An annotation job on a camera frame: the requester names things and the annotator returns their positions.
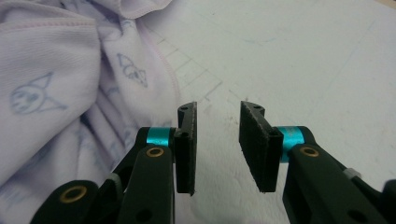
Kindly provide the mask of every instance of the crumpled fabric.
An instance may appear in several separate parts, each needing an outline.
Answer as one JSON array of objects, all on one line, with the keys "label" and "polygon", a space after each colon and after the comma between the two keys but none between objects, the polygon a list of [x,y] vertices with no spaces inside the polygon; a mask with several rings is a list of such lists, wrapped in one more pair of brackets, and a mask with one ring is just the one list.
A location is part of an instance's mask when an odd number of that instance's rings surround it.
[{"label": "crumpled fabric", "polygon": [[176,126],[177,80],[139,19],[170,0],[0,1],[0,223],[99,186],[140,127]]}]

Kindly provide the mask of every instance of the cyan band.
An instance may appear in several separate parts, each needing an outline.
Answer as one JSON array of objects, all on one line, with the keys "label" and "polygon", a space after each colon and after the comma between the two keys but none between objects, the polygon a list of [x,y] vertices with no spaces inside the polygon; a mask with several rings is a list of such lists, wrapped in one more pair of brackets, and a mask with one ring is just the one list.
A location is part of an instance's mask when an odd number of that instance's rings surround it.
[{"label": "cyan band", "polygon": [[150,128],[148,130],[148,144],[154,144],[163,147],[169,147],[170,128]]},{"label": "cyan band", "polygon": [[283,133],[282,158],[280,162],[289,162],[288,152],[297,144],[304,143],[304,137],[296,126],[277,127]]}]

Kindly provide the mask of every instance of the white table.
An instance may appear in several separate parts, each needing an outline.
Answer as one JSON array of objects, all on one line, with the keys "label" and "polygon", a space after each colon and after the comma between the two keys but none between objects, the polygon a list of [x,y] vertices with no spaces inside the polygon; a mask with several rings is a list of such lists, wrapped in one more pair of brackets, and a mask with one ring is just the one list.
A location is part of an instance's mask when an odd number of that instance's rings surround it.
[{"label": "white table", "polygon": [[177,205],[178,222],[289,222],[287,164],[276,193],[259,193],[238,143],[241,100],[264,106],[274,126],[309,127],[375,189],[396,178],[395,9],[374,0],[174,0],[144,20],[176,71],[181,103],[198,102],[197,192]]}]

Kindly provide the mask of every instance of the lavender fabric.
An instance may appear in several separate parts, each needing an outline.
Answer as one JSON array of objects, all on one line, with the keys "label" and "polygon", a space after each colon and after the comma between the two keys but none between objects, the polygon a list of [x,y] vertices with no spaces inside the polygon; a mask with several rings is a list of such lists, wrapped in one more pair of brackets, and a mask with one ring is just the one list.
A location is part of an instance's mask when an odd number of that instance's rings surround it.
[{"label": "lavender fabric", "polygon": [[0,223],[74,179],[102,184],[178,86],[139,17],[170,0],[0,1]]}]

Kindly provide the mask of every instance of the cartoon print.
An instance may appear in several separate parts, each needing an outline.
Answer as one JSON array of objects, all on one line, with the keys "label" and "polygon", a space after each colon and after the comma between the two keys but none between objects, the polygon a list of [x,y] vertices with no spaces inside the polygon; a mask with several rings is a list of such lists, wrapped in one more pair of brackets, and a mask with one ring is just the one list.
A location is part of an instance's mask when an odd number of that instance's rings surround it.
[{"label": "cartoon print", "polygon": [[50,84],[51,77],[52,73],[48,73],[14,90],[10,95],[11,109],[14,114],[26,115],[54,109],[65,110],[66,105],[62,105],[47,95],[46,88]]},{"label": "cartoon print", "polygon": [[126,28],[126,27],[134,28],[135,27],[134,21],[131,21],[131,20],[123,20],[121,22],[121,26],[124,27],[124,28]]},{"label": "cartoon print", "polygon": [[140,70],[137,68],[134,63],[132,62],[131,59],[126,57],[125,55],[122,54],[117,54],[120,62],[120,66],[122,68],[123,74],[128,77],[129,79],[132,79],[139,83],[140,85],[144,87],[148,87],[148,82],[146,80],[146,71],[145,70]]},{"label": "cartoon print", "polygon": [[120,93],[120,88],[119,87],[111,87],[106,91],[106,96],[109,96],[113,93]]}]

